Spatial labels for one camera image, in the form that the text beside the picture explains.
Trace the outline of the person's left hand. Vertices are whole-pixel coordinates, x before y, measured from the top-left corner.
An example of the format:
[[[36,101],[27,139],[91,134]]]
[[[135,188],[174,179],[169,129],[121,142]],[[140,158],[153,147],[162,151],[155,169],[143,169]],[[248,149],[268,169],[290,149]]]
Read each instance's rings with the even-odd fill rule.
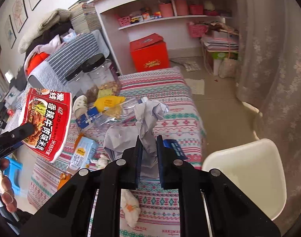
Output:
[[[12,213],[17,210],[17,201],[15,199],[12,183],[10,179],[3,174],[3,171],[8,168],[10,161],[6,158],[1,159],[0,168],[0,190],[2,192],[1,198],[6,205],[7,211]]]

